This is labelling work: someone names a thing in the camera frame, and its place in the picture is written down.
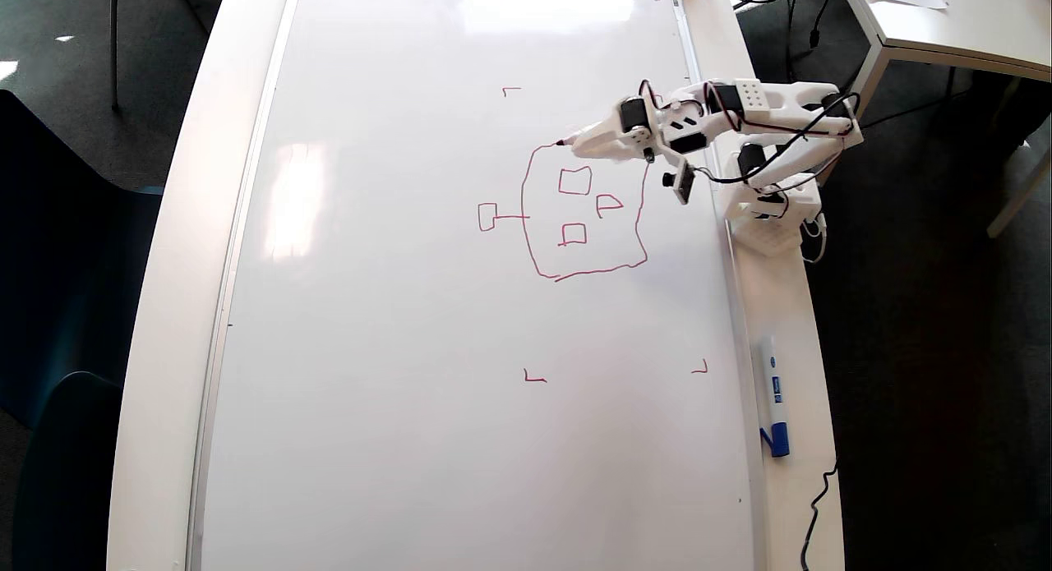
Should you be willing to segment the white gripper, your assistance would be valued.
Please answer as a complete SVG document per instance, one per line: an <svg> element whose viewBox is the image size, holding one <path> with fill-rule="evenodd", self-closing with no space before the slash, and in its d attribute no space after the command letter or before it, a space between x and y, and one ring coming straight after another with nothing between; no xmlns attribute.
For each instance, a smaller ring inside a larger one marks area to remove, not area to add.
<svg viewBox="0 0 1052 571"><path fill-rule="evenodd" d="M618 103L618 113L586 126L569 140L580 159L613 162L658 156L677 164L722 132L741 129L741 102L733 85L687 85L659 99L649 85Z"/></svg>

